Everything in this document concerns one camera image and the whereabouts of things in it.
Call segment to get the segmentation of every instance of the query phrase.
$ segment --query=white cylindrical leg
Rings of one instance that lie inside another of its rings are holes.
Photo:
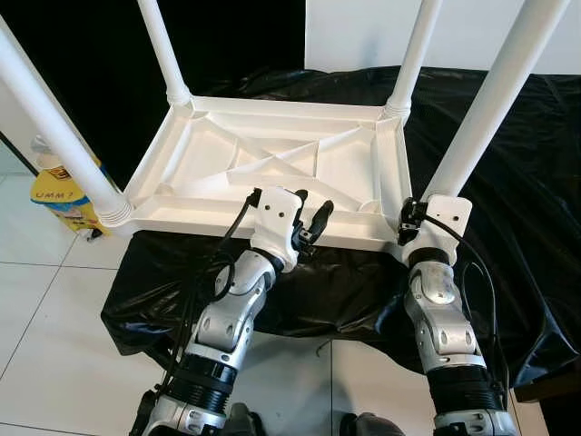
[[[123,221],[131,213],[131,205],[101,173],[1,29],[0,79],[14,93],[66,170],[87,194],[103,224]]]
[[[429,39],[438,19],[442,0],[422,0],[416,23],[409,38],[408,49],[399,69],[393,93],[385,104],[385,116],[402,116],[408,119],[411,94],[418,80],[419,69],[428,50]]]
[[[138,0],[147,33],[152,40],[157,62],[162,69],[167,86],[167,101],[170,104],[185,105],[190,102],[190,90],[185,85],[180,66],[175,58],[170,36],[167,35],[162,13],[156,0]]]
[[[422,199],[457,196],[517,98],[569,0],[526,0]]]

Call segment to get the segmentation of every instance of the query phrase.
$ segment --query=white wall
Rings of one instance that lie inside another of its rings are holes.
[[[419,0],[307,0],[305,68],[399,65]],[[444,0],[425,66],[488,70],[523,0]],[[581,0],[571,0],[533,73],[581,74]]]

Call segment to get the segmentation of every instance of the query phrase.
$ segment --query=silver metal bracket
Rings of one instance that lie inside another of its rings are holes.
[[[193,339],[223,352],[234,350],[246,320],[261,311],[266,292],[276,275],[271,263],[260,254],[247,250],[234,264],[231,288],[220,300],[210,303],[200,316]],[[216,279],[220,292],[228,277],[228,267]]]
[[[197,332],[198,325],[196,325],[194,334]],[[244,356],[246,355],[246,350],[248,349],[252,337],[253,328],[254,320],[251,317],[246,318],[246,321],[242,325],[240,338],[238,339],[234,350],[231,352],[223,352],[222,350],[218,350],[210,345],[198,343],[193,340],[195,336],[192,335],[192,339],[190,340],[190,343],[188,343],[185,353],[202,356],[211,361],[221,362],[235,370],[239,370],[244,361]]]
[[[446,195],[432,195],[428,199],[426,214],[435,218],[456,233],[462,235],[466,230],[472,203],[461,197],[448,197]],[[458,241],[435,224],[423,221],[418,228],[418,234],[409,243],[406,243],[399,252],[399,259],[409,264],[409,255],[420,248],[439,248],[444,251],[450,260],[450,264],[456,262],[456,247]]]
[[[221,429],[225,422],[226,415],[222,413],[200,409],[186,402],[162,395],[155,404],[143,434],[150,434],[157,427],[168,427],[182,434],[199,436],[205,425]]]
[[[453,365],[486,368],[472,326],[462,312],[453,270],[440,262],[420,262],[410,273],[405,307],[416,329],[424,372]]]
[[[517,436],[517,429],[512,417],[507,411],[451,411],[442,413],[434,418],[436,428],[455,426],[463,423],[468,436]]]

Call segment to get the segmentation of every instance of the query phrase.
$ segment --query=yellow package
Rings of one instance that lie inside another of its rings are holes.
[[[99,229],[108,232],[99,223],[93,205],[74,182],[64,167],[41,171],[30,192],[33,203],[43,204],[73,231]]]

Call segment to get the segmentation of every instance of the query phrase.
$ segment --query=black backdrop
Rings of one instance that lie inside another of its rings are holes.
[[[304,0],[160,0],[186,84],[220,94],[264,69],[302,68]],[[107,171],[124,188],[167,111],[134,0],[5,1],[0,14]]]

